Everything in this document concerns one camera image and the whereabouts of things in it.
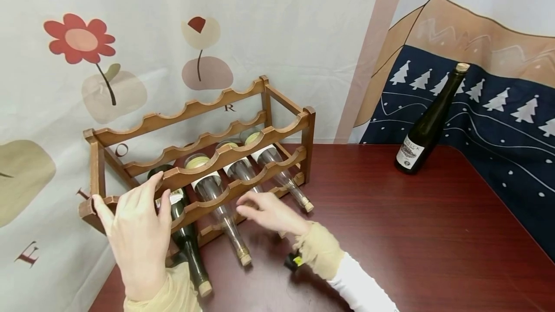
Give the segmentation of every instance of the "wine rack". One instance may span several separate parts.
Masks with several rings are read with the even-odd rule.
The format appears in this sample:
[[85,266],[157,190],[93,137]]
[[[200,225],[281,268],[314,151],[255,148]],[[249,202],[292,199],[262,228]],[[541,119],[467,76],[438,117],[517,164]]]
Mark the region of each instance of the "wine rack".
[[[184,121],[204,114],[205,112],[223,107],[228,104],[235,103],[242,99],[260,94],[262,97],[262,110],[259,111],[255,118],[249,122],[234,121],[222,133],[201,134],[198,139],[185,147],[167,147],[162,154],[153,161],[149,162],[130,162],[123,164],[119,158],[112,152],[109,147],[114,144],[121,143],[134,137],[141,136],[153,132],[155,130],[170,126],[172,124]],[[285,128],[275,129],[272,122],[271,98],[278,103],[284,105],[296,117],[293,122]],[[308,183],[310,180],[310,164],[313,150],[314,140],[314,123],[316,112],[311,107],[301,108],[293,103],[278,90],[270,86],[270,82],[266,76],[260,76],[253,81],[251,87],[245,92],[236,92],[233,89],[223,90],[222,94],[216,101],[209,104],[201,103],[197,100],[188,101],[183,110],[174,116],[162,116],[160,114],[149,114],[143,117],[142,123],[131,130],[116,131],[108,128],[93,130],[88,129],[83,132],[85,139],[91,146],[91,194],[98,194],[104,198],[104,201],[111,210],[115,211],[119,196],[106,195],[105,182],[105,163],[107,163],[115,173],[131,188],[139,185],[135,176],[145,173],[155,167],[167,164],[194,154],[198,150],[208,147],[219,141],[237,135],[243,130],[254,126],[264,124],[262,134],[252,143],[244,147],[230,147],[224,145],[216,149],[215,154],[205,165],[196,169],[183,169],[174,167],[164,172],[161,182],[157,185],[154,198],[158,199],[165,189],[176,190],[182,188],[193,181],[207,176],[209,173],[218,171],[224,166],[229,165],[241,158],[252,154],[274,144],[275,147],[286,157],[283,162],[269,163],[262,168],[262,171],[250,181],[233,181],[226,190],[215,200],[210,202],[194,202],[185,207],[185,211],[181,217],[172,222],[172,233],[178,229],[197,221],[200,217],[205,216],[217,207],[230,202],[247,192],[252,187],[262,184],[269,180],[275,174],[282,172],[289,167],[297,166],[299,173],[293,178],[297,185]],[[302,145],[297,147],[292,153],[288,152],[280,143],[280,140],[302,131]],[[274,187],[270,192],[275,193],[279,198],[284,196],[288,190],[285,187]],[[98,231],[105,233],[102,223],[95,213],[92,199],[85,200],[79,205],[79,216]],[[244,217],[237,215],[235,222],[240,223]],[[198,232],[198,245],[203,246],[211,240],[222,234],[222,231],[215,225],[208,226]],[[168,250],[168,257],[174,250]]]

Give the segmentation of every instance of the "red flower illustration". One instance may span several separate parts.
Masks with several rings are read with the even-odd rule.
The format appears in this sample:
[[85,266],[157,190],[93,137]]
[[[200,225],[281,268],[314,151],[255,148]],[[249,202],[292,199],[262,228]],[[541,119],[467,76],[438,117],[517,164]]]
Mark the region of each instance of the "red flower illustration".
[[105,79],[110,96],[112,97],[112,105],[116,105],[116,97],[110,86],[110,80],[106,78],[101,67],[98,65],[102,56],[113,56],[116,50],[108,46],[108,43],[116,41],[112,35],[106,33],[106,24],[94,19],[85,24],[85,21],[73,13],[66,13],[63,17],[63,23],[57,21],[46,21],[44,30],[56,40],[49,45],[50,50],[54,54],[65,54],[66,61],[70,64],[77,64],[81,60],[96,64],[96,68]]

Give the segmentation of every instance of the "beige sleeve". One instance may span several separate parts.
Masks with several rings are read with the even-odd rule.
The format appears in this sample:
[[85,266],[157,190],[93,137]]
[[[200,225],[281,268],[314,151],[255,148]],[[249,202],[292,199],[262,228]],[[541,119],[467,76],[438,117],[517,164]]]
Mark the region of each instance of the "beige sleeve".
[[174,268],[166,269],[164,286],[150,301],[123,302],[125,312],[201,312],[197,292],[189,279],[189,264],[182,262]]
[[331,280],[337,274],[344,251],[328,229],[314,221],[309,223],[309,232],[296,236],[297,243],[293,245],[293,249],[299,250],[303,261],[315,274],[325,280]]

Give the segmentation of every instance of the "wooden table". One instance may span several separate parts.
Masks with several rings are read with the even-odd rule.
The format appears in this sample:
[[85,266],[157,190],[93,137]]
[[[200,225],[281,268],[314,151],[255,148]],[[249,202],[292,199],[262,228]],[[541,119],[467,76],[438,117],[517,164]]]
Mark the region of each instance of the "wooden table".
[[[417,176],[396,145],[315,145],[303,187],[324,224],[401,312],[555,311],[555,265],[460,152],[438,147]],[[291,196],[284,197],[289,205]],[[283,267],[292,245],[248,221],[253,267],[220,237],[202,248],[214,294],[205,312],[348,311],[307,268]],[[91,311],[122,311],[117,268]]]

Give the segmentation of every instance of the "hand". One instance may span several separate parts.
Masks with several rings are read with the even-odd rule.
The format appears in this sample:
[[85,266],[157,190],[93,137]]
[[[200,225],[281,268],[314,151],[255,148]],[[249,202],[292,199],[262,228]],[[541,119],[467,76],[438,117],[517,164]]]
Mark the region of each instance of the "hand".
[[165,257],[172,227],[169,189],[162,194],[158,215],[154,210],[154,191],[162,176],[159,172],[122,195],[115,216],[99,195],[92,196],[121,270],[125,294],[133,301],[151,300],[166,280]]
[[[248,201],[255,203],[259,209],[246,206]],[[246,192],[237,200],[237,205],[237,213],[266,229],[296,236],[304,235],[310,230],[309,222],[281,202],[274,193]]]

